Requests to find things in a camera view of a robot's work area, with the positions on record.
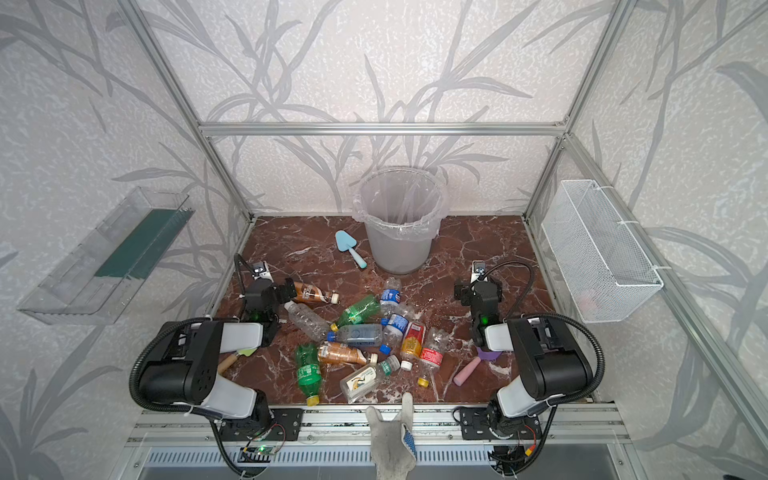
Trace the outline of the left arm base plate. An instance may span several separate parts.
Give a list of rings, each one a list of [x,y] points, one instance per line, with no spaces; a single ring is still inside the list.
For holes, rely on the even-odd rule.
[[[299,437],[303,413],[302,408],[273,408],[271,417],[265,421],[226,420],[219,428],[219,435],[224,442],[294,442]]]

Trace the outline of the orange drink bottle red label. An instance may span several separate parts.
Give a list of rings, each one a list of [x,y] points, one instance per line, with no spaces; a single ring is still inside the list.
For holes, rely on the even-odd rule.
[[[424,324],[414,321],[404,335],[400,347],[400,368],[405,371],[411,371],[414,365],[419,361],[422,347],[425,339],[426,327]]]

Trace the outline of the tea bottle green label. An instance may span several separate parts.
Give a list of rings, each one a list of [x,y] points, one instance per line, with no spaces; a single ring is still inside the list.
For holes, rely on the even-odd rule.
[[[390,355],[384,361],[368,364],[340,381],[341,391],[348,403],[355,403],[386,382],[401,367],[399,359]]]

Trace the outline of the clear bottle red label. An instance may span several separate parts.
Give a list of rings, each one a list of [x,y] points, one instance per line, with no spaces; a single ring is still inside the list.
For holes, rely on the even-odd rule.
[[[430,386],[431,380],[442,366],[444,354],[450,342],[450,334],[445,330],[439,328],[429,330],[419,358],[417,384],[420,387]]]

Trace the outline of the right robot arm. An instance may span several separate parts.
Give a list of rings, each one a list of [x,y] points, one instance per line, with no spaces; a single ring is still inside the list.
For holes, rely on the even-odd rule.
[[[515,356],[518,375],[489,401],[490,423],[521,420],[590,396],[606,370],[599,341],[582,323],[554,312],[499,315],[501,286],[480,278],[457,281],[454,298],[470,308],[477,358],[454,378],[462,385],[480,362],[504,352]]]

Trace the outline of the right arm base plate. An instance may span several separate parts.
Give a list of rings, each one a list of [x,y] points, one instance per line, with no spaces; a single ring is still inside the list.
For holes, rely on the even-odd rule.
[[[542,434],[542,424],[537,417],[508,418],[491,414],[487,406],[459,406],[453,416],[463,440],[537,442]]]

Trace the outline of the green Sprite bottle front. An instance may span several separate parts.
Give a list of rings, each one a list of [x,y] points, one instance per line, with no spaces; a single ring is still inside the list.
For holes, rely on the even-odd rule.
[[[318,405],[323,377],[317,345],[314,343],[299,345],[295,352],[295,365],[297,384],[305,397],[306,405],[309,407]]]

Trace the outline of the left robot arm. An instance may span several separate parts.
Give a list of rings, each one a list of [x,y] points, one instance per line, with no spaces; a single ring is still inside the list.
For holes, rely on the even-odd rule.
[[[277,309],[296,295],[290,278],[282,284],[258,278],[243,294],[242,321],[196,317],[165,323],[132,367],[132,399],[145,410],[271,425],[265,394],[225,378],[219,357],[271,345],[280,328]]]

